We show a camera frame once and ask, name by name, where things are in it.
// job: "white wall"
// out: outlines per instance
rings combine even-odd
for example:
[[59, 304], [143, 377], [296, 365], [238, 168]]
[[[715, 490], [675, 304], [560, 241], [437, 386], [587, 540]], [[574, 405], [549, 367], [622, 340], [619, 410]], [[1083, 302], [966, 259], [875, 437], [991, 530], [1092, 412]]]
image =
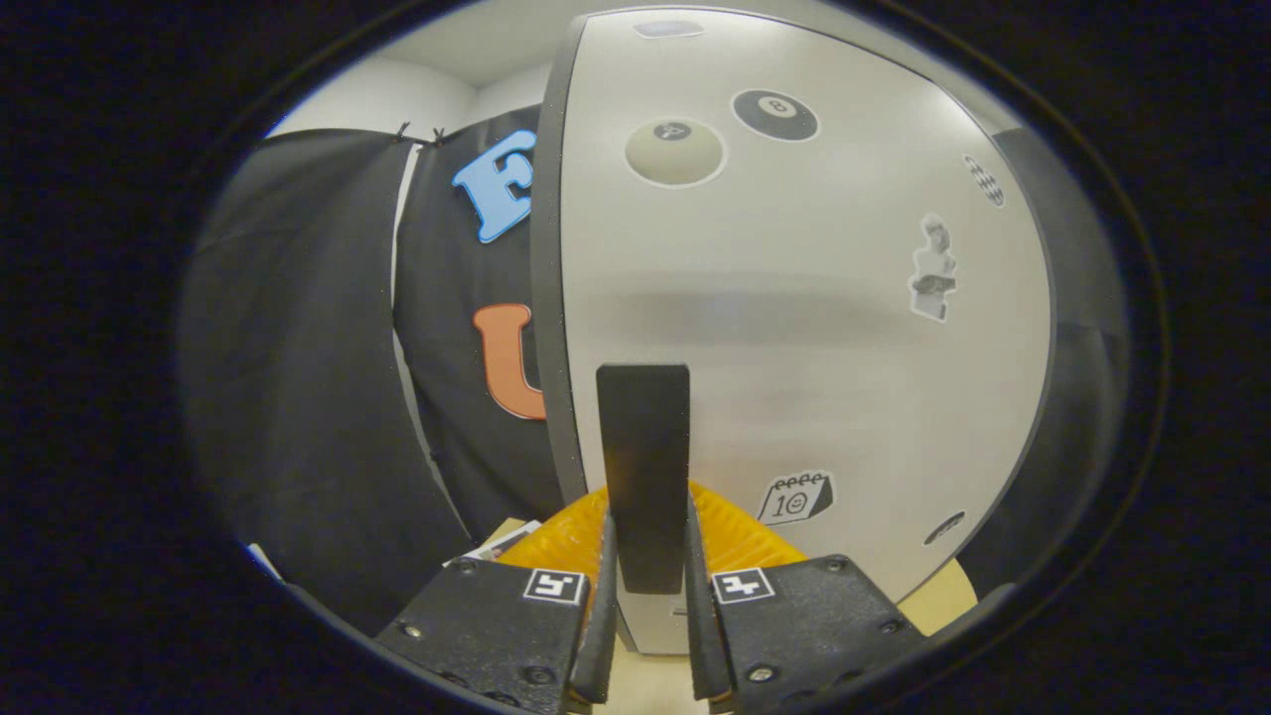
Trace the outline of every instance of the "white wall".
[[432, 127], [454, 131], [477, 90], [423, 65], [366, 57], [292, 109], [269, 136], [308, 128], [362, 128], [432, 138]]
[[550, 74], [552, 62], [543, 62], [483, 88], [477, 93], [464, 124], [541, 103]]

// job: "ceiling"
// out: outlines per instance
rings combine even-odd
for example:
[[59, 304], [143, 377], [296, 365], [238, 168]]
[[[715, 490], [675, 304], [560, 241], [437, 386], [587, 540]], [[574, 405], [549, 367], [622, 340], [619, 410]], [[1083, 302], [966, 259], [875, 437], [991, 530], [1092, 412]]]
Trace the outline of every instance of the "ceiling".
[[[550, 62], [569, 20], [586, 13], [667, 3], [633, 0], [482, 0], [412, 32], [379, 55], [442, 71], [474, 88]], [[728, 6], [791, 20], [848, 19], [817, 0], [726, 0], [685, 5]]]

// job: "8 ball sticker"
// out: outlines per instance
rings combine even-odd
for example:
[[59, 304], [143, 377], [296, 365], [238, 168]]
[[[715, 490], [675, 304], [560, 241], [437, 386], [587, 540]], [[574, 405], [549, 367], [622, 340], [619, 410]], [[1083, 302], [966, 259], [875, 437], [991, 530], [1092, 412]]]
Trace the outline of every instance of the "8 ball sticker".
[[834, 478], [822, 470], [777, 478], [764, 494], [756, 517], [761, 525], [803, 522], [834, 504]]
[[789, 94], [750, 89], [732, 98], [732, 112], [741, 123], [778, 141], [807, 141], [816, 136], [816, 114]]

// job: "orange letter u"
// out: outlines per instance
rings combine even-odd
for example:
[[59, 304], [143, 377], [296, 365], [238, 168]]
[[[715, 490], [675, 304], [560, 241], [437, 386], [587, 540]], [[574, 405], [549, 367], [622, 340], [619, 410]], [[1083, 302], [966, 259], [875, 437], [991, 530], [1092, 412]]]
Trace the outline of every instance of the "orange letter u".
[[500, 408], [522, 420], [547, 420], [543, 391], [525, 380], [521, 328], [530, 321], [530, 307], [519, 302], [487, 305], [473, 315], [486, 353], [486, 387]]

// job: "figurine sticker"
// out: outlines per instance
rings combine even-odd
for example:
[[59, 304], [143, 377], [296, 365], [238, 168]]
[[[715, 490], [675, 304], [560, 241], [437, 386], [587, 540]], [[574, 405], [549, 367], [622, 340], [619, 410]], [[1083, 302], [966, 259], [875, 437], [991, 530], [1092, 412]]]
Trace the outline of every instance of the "figurine sticker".
[[953, 237], [944, 218], [927, 213], [920, 222], [927, 245], [914, 250], [916, 272], [909, 278], [910, 309], [924, 317], [943, 323], [948, 317], [948, 293], [957, 290], [957, 259], [949, 250]]

